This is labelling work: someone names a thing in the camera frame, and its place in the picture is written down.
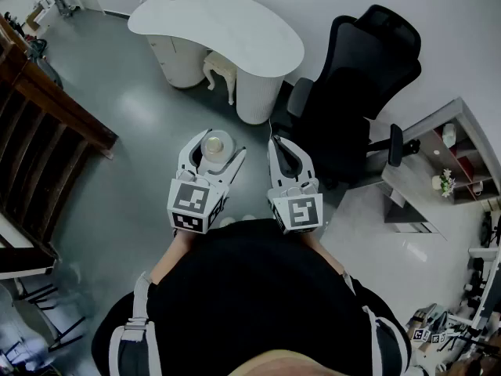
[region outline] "white cup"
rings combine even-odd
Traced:
[[[444,125],[442,140],[448,148],[451,148],[456,144],[456,127],[452,122]]]
[[[475,195],[479,196],[483,190],[484,190],[484,183],[482,181],[473,185],[473,192]]]

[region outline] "shoulder strap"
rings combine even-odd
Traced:
[[[353,282],[351,280],[351,276],[344,271],[343,273],[343,279],[348,288],[353,292],[354,295],[355,289],[353,288]],[[404,374],[407,368],[407,363],[408,361],[408,354],[407,354],[407,348],[405,347],[405,341],[404,338],[402,337],[402,334],[398,330],[398,328],[388,319],[384,317],[378,317],[376,316],[368,306],[364,306],[363,311],[367,313],[369,316],[369,321],[370,321],[370,328],[371,328],[371,340],[372,340],[372,359],[373,359],[373,376],[382,376],[383,374],[383,362],[382,362],[382,355],[383,352],[381,352],[381,348],[377,339],[377,328],[380,327],[380,322],[384,324],[386,327],[389,327],[391,332],[395,335],[395,339],[398,344],[398,350],[400,352],[400,357],[401,357],[401,363],[402,363],[402,369],[400,374]]]
[[[132,318],[124,326],[117,327],[110,340],[108,364],[110,376],[120,376],[119,349],[121,342],[145,343],[148,345],[148,368],[150,376],[161,376],[160,355],[158,352],[155,323],[148,320],[146,305],[151,279],[146,272],[141,274],[134,287],[134,307]]]

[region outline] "wooden staircase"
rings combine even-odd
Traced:
[[[49,241],[90,154],[117,136],[72,100],[21,49],[0,18],[0,212],[36,247]]]

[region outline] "black office chair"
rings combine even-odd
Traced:
[[[380,5],[372,5],[358,20],[339,16],[333,21],[319,79],[301,78],[287,104],[290,137],[311,156],[320,175],[353,184],[363,174],[369,151],[389,149],[388,163],[394,166],[402,155],[416,153],[415,143],[404,148],[402,130],[395,124],[390,139],[370,145],[367,118],[376,119],[419,76],[420,48],[414,27]]]

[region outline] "chair armrest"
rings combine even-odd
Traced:
[[[398,167],[402,163],[404,136],[400,127],[391,125],[390,138],[368,145],[367,152],[389,149],[388,164]]]
[[[287,102],[287,112],[290,115],[296,118],[301,118],[303,110],[306,107],[306,102],[308,102],[310,92],[312,91],[312,87],[313,81],[311,79],[299,78],[296,85],[293,87]]]

